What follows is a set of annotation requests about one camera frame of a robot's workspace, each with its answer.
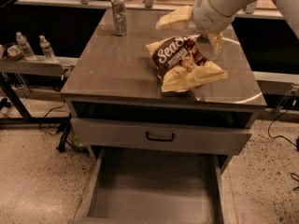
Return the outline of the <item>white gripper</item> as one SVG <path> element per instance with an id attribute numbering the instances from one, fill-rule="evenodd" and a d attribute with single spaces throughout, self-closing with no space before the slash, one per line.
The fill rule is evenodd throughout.
<path id="1" fill-rule="evenodd" d="M 164 16 L 156 23 L 157 30 L 185 30 L 191 19 L 199 32 L 208 36 L 215 54 L 221 52 L 222 31 L 235 19 L 234 16 L 224 16 L 216 11 L 209 0 L 195 0 L 190 6 L 180 7 Z"/>

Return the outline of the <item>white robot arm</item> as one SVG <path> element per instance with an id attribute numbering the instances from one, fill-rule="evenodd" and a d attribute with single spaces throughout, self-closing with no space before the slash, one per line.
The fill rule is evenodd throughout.
<path id="1" fill-rule="evenodd" d="M 184 30 L 193 20 L 200 35 L 208 38 L 215 53 L 221 50 L 222 31 L 235 19 L 242 8 L 257 0 L 195 0 L 192 7 L 185 6 L 162 16 L 156 23 L 158 30 Z M 271 0 L 283 15 L 292 31 L 299 36 L 299 0 Z"/>

